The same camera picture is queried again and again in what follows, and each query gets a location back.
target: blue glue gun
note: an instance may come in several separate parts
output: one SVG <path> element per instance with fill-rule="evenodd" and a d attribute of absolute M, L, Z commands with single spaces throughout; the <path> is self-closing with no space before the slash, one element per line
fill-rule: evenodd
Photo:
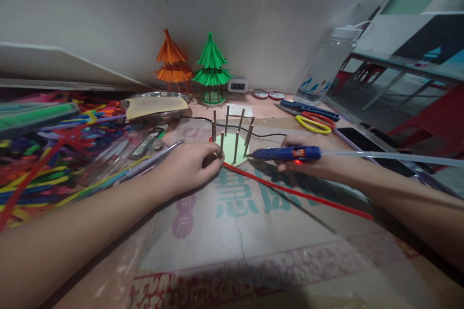
<path fill-rule="evenodd" d="M 308 161 L 320 159 L 321 152 L 318 146 L 271 147 L 257 149 L 253 153 L 247 154 L 246 157 L 263 161 Z"/>

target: small round container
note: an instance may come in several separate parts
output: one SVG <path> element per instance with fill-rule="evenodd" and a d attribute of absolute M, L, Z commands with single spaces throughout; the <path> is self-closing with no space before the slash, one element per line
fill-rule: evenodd
<path fill-rule="evenodd" d="M 251 92 L 251 95 L 260 100 L 264 100 L 269 97 L 269 93 L 264 89 L 254 89 L 253 92 Z"/>
<path fill-rule="evenodd" d="M 269 99 L 282 100 L 284 98 L 285 98 L 285 94 L 282 92 L 277 92 L 277 91 L 269 92 Z"/>

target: smartphone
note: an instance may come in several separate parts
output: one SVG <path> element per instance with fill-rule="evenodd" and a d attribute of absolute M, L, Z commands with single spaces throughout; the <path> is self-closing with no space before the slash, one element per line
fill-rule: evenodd
<path fill-rule="evenodd" d="M 358 132 L 355 128 L 337 128 L 337 131 L 343 135 L 342 137 L 340 137 L 343 141 L 348 143 L 346 141 L 346 139 L 348 139 L 362 151 L 386 152 L 380 146 L 376 145 L 375 143 L 370 141 L 367 137 L 365 137 L 363 134 Z M 416 173 L 413 170 L 408 168 L 406 165 L 401 163 L 399 160 L 385 159 L 385 158 L 373 158 L 373 160 L 375 160 L 377 163 L 379 163 L 384 168 L 394 171 L 400 175 L 403 175 L 406 177 L 411 177 L 411 176 L 416 175 Z"/>

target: black cable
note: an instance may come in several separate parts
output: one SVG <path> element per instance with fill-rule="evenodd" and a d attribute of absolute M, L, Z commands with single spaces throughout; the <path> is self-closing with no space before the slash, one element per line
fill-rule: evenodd
<path fill-rule="evenodd" d="M 188 117 L 188 116 L 181 116 L 181 118 L 193 118 L 193 119 L 203 119 L 205 121 L 209 121 L 209 122 L 213 122 L 213 120 L 210 120 L 209 118 L 206 118 L 206 117 Z M 216 126 L 226 126 L 226 125 L 222 125 L 222 124 L 219 124 L 219 123 L 216 123 Z M 232 125 L 227 125 L 227 127 L 230 127 L 230 128 L 238 128 L 238 126 L 232 126 Z M 245 129 L 243 127 L 240 127 L 240 129 L 248 132 L 248 129 Z M 266 138 L 268 136 L 273 136 L 273 135 L 282 135 L 282 136 L 287 136 L 286 134 L 282 134 L 282 133 L 274 133 L 274 134 L 267 134 L 267 135 L 258 135 L 258 134 L 255 134 L 255 133 L 251 133 L 251 135 L 254 135 L 255 137 L 258 137 L 258 138 Z"/>

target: metal bowl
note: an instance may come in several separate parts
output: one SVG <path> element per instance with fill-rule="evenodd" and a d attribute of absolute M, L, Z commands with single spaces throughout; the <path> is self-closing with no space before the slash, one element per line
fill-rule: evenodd
<path fill-rule="evenodd" d="M 190 98 L 182 93 L 177 92 L 150 92 L 150 93 L 143 93 L 137 94 L 132 96 L 132 98 L 163 98 L 163 97 L 178 97 L 182 98 L 186 101 L 187 104 L 190 103 Z M 166 112 L 157 112 L 152 113 L 146 116 L 142 116 L 141 118 L 149 123 L 158 124 L 158 123 L 171 123 L 175 120 L 180 119 L 182 110 L 173 110 L 173 111 L 166 111 Z"/>

